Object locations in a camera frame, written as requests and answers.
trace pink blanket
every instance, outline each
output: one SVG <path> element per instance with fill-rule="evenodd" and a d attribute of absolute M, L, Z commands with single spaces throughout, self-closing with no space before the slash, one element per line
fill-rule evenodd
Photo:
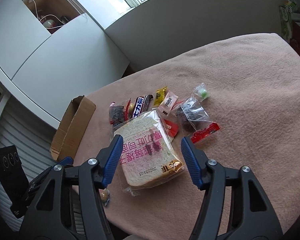
<path fill-rule="evenodd" d="M 277 34 L 252 34 L 218 41 L 114 82 L 88 96 L 97 106 L 74 163 L 95 157 L 110 141 L 112 101 L 168 89 L 180 98 L 204 82 L 211 97 L 204 107 L 221 129 L 201 145 L 225 167 L 251 167 L 285 232 L 300 214 L 300 57 Z M 173 141 L 180 150 L 181 134 Z M 115 175 L 109 185 L 107 218 L 153 240 L 188 239 L 204 192 L 184 174 L 132 197 Z M 220 233 L 226 231 L 230 190 Z"/>

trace red packet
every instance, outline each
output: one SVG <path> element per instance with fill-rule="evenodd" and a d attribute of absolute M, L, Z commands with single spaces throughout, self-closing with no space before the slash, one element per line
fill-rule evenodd
<path fill-rule="evenodd" d="M 174 122 L 171 122 L 169 120 L 166 120 L 164 119 L 164 122 L 166 123 L 167 127 L 168 127 L 168 130 L 167 130 L 167 134 L 174 138 L 176 136 L 176 134 L 178 133 L 179 131 L 179 126 L 174 123 Z"/>
<path fill-rule="evenodd" d="M 207 137 L 209 134 L 212 134 L 218 130 L 220 130 L 219 125 L 216 122 L 211 122 L 209 127 L 207 127 L 206 129 L 195 131 L 193 133 L 193 135 L 191 136 L 191 141 L 193 143 L 196 143 L 196 142 L 200 141 L 201 139 Z"/>

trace white cable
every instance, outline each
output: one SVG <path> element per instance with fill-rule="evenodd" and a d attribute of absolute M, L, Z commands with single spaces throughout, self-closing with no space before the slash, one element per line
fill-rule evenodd
<path fill-rule="evenodd" d="M 34 0 L 32 0 L 34 2 L 34 7 L 35 7 L 35 12 L 37 14 L 37 19 L 39 20 L 39 16 L 38 16 L 38 12 L 37 12 L 37 4 L 35 3 Z"/>
<path fill-rule="evenodd" d="M 57 27 L 52 27 L 52 28 L 46 28 L 46 29 L 55 29 L 55 28 L 60 28 L 60 27 L 62 27 L 62 25 L 61 26 L 57 26 Z"/>
<path fill-rule="evenodd" d="M 55 16 L 53 14 L 48 14 L 45 17 L 47 17 L 47 16 L 53 16 L 53 17 L 57 18 L 58 21 L 62 23 L 62 25 L 65 25 L 62 21 L 59 20 L 59 18 L 57 16 Z"/>
<path fill-rule="evenodd" d="M 61 26 L 57 26 L 57 27 L 53 27 L 53 28 L 46 28 L 46 27 L 45 27 L 46 29 L 55 29 L 55 28 L 59 28 L 59 27 L 62 27 L 63 25 L 65 25 L 61 20 L 59 20 L 59 18 L 58 18 L 57 16 L 55 16 L 55 15 L 53 15 L 53 14 L 48 14 L 48 15 L 42 17 L 41 19 L 39 19 L 38 12 L 37 12 L 37 4 L 35 3 L 34 0 L 32 0 L 32 1 L 34 2 L 35 12 L 36 12 L 36 14 L 37 14 L 37 19 L 38 19 L 39 22 L 41 22 L 41 21 L 42 21 L 45 17 L 47 17 L 47 16 L 53 16 L 53 17 L 57 18 L 59 22 L 62 23 Z"/>

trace bread slice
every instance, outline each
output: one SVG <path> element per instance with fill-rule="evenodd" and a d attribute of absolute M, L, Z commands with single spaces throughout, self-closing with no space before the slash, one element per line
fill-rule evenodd
<path fill-rule="evenodd" d="M 133 187 L 153 187 L 182 166 L 156 110 L 132 119 L 114 134 L 123 137 L 122 170 Z"/>

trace blue gripper pad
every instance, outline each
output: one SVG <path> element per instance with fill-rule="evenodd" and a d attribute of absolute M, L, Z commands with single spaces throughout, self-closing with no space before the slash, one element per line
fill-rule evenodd
<path fill-rule="evenodd" d="M 198 187 L 198 189 L 201 189 L 203 186 L 201 167 L 198 163 L 196 156 L 194 155 L 193 148 L 195 148 L 195 146 L 192 143 L 191 139 L 187 138 L 187 137 L 183 137 L 181 140 L 181 152 L 182 152 L 183 158 L 186 161 L 186 165 L 187 165 L 190 177 L 192 179 L 192 183 L 194 185 L 196 185 Z"/>
<path fill-rule="evenodd" d="M 62 166 L 73 165 L 73 159 L 70 156 L 67 156 L 62 161 L 60 161 L 58 164 L 60 164 Z"/>
<path fill-rule="evenodd" d="M 123 149 L 123 137 L 119 134 L 115 135 L 108 148 L 101 149 L 97 159 L 100 167 L 103 169 L 103 179 L 101 184 L 106 188 L 112 182 L 114 172 L 118 166 L 118 162 Z"/>

